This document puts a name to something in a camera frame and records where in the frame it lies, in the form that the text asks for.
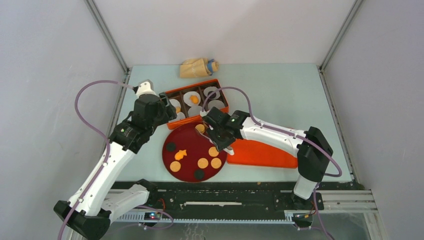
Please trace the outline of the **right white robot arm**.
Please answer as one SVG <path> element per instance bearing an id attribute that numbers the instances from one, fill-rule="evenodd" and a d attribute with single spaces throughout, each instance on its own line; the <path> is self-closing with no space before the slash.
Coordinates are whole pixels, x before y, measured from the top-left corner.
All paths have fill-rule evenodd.
<path id="1" fill-rule="evenodd" d="M 309 130 L 286 128 L 257 120 L 248 112 L 236 110 L 228 114 L 216 107 L 202 110 L 200 116 L 208 126 L 206 135 L 218 152 L 231 156 L 242 154 L 254 159 L 251 148 L 235 150 L 236 142 L 256 143 L 256 150 L 266 155 L 270 148 L 278 149 L 297 160 L 298 178 L 291 194 L 291 204 L 304 209 L 311 202 L 316 185 L 322 181 L 333 150 L 322 132 L 316 127 Z"/>

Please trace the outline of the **orange compartment cookie box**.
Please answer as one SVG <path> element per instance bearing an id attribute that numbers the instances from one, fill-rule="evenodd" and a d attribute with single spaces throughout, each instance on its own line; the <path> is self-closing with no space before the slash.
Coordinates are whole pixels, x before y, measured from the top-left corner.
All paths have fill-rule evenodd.
<path id="1" fill-rule="evenodd" d="M 166 91 L 177 114 L 177 118 L 167 124 L 168 129 L 174 130 L 184 124 L 200 122 L 201 110 L 208 111 L 212 107 L 228 113 L 228 101 L 221 90 L 217 91 L 220 87 L 218 79 L 211 79 Z"/>

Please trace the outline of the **metal serving tongs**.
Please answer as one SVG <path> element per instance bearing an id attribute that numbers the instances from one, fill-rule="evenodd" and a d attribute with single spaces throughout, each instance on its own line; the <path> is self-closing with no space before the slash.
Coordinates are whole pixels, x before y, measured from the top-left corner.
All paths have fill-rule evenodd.
<path id="1" fill-rule="evenodd" d="M 219 134 L 218 131 L 209 128 L 206 128 L 203 132 L 199 130 L 197 132 L 212 143 L 219 153 L 226 152 L 231 156 L 235 154 L 234 149 L 231 147 L 231 144 L 236 140 L 235 137 L 229 136 L 228 134 Z"/>

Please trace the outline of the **dark red round plate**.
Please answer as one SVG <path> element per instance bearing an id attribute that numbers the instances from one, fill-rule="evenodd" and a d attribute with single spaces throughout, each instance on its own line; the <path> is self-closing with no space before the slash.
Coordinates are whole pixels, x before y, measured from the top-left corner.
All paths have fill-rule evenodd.
<path id="1" fill-rule="evenodd" d="M 190 122 L 172 130 L 162 147 L 162 162 L 166 170 L 176 179 L 198 183 L 217 175 L 225 163 L 228 154 L 218 152 L 214 145 L 198 133 L 201 122 Z M 186 150 L 187 156 L 175 160 L 179 150 Z"/>

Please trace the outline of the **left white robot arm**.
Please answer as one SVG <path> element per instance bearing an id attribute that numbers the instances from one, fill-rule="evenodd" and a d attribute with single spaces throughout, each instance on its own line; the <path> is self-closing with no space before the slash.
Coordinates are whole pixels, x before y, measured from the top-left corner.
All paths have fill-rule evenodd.
<path id="1" fill-rule="evenodd" d="M 175 107 L 164 92 L 141 94 L 128 116 L 115 126 L 99 162 L 81 188 L 59 200 L 53 210 L 72 230 L 87 240 L 99 240 L 111 223 L 129 210 L 158 202 L 157 187 L 142 179 L 124 192 L 107 199 L 120 172 L 146 144 L 158 126 L 176 119 Z"/>

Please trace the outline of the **orange box lid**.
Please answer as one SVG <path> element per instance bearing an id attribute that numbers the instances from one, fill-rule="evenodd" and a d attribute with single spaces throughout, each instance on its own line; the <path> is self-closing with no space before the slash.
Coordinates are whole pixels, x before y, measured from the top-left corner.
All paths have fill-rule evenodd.
<path id="1" fill-rule="evenodd" d="M 237 139 L 231 147 L 234 155 L 227 156 L 232 165 L 296 169 L 298 160 L 289 153 L 254 140 Z"/>

